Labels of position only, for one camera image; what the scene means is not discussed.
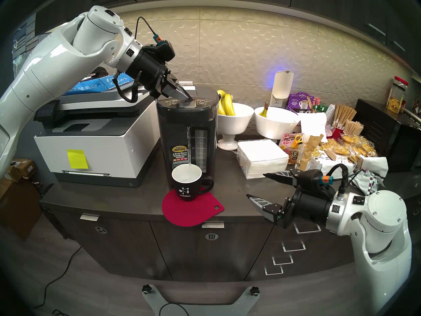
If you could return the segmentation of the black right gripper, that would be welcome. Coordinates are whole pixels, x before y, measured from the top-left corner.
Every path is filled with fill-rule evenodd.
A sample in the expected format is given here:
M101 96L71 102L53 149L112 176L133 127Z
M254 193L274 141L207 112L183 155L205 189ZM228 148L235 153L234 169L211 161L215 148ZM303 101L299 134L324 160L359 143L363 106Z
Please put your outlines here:
M325 226L333 201L333 187L321 187L317 191L304 190L301 187L306 186L307 173L308 171L292 169L263 174L264 177L280 184L297 187L293 196L285 199L283 206L254 195L246 197L257 212L268 221L277 223L280 219L280 227L284 229L297 217Z

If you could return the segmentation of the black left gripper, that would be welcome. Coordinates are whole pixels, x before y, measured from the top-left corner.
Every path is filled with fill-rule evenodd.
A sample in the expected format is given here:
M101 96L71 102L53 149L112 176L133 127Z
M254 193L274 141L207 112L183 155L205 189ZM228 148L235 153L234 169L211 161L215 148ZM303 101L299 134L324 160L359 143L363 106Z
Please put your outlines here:
M189 101L192 97L177 82L174 75L168 75L168 85L161 86L161 93L157 89L160 77L167 69L165 59L154 52L140 50L127 69L127 75L134 80L140 74L138 82L144 86L150 96L157 99L162 94L167 98L179 101Z

